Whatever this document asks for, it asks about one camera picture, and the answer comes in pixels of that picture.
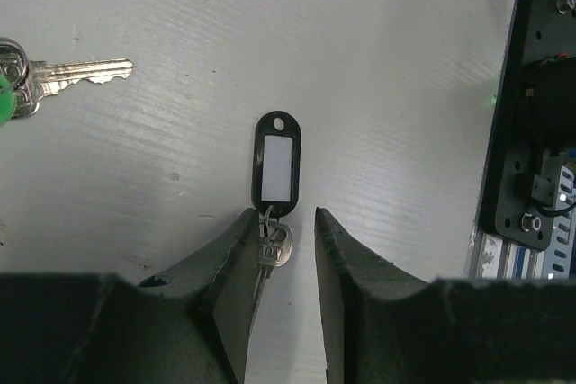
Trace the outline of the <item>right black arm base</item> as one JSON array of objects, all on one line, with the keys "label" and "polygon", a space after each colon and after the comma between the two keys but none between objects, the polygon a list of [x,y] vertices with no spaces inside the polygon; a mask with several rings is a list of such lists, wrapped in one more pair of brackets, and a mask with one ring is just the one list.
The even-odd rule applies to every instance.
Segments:
[{"label": "right black arm base", "polygon": [[544,251],[560,156],[575,146],[575,6],[517,0],[490,133],[480,227]]}]

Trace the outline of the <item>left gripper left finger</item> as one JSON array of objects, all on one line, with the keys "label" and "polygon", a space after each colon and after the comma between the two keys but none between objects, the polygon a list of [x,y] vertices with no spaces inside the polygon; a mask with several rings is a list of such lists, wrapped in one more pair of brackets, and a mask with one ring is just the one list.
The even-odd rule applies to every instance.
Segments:
[{"label": "left gripper left finger", "polygon": [[114,274],[3,274],[2,382],[242,382],[258,234],[257,213],[245,210],[137,285]]}]

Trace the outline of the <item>green tag key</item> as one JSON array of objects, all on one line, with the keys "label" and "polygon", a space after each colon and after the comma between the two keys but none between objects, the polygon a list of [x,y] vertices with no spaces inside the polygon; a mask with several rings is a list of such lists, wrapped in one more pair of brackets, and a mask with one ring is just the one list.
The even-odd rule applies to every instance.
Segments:
[{"label": "green tag key", "polygon": [[117,58],[50,65],[32,61],[18,42],[1,39],[1,122],[34,115],[41,101],[81,81],[103,85],[130,76],[134,63]]}]

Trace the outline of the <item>black tag key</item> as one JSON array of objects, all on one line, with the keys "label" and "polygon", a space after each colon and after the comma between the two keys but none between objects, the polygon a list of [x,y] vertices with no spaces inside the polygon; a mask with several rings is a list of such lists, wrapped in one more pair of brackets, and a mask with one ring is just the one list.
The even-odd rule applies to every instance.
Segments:
[{"label": "black tag key", "polygon": [[257,315],[272,272],[288,263],[293,230],[282,222],[300,193],[302,130],[289,113],[272,111],[256,125],[252,167],[252,203],[259,212],[256,286],[252,316]]}]

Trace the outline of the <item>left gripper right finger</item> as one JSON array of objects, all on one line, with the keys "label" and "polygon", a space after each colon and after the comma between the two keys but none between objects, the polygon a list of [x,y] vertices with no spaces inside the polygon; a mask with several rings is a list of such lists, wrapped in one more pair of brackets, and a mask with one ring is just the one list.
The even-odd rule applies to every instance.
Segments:
[{"label": "left gripper right finger", "polygon": [[330,383],[572,383],[571,280],[425,282],[315,213]]}]

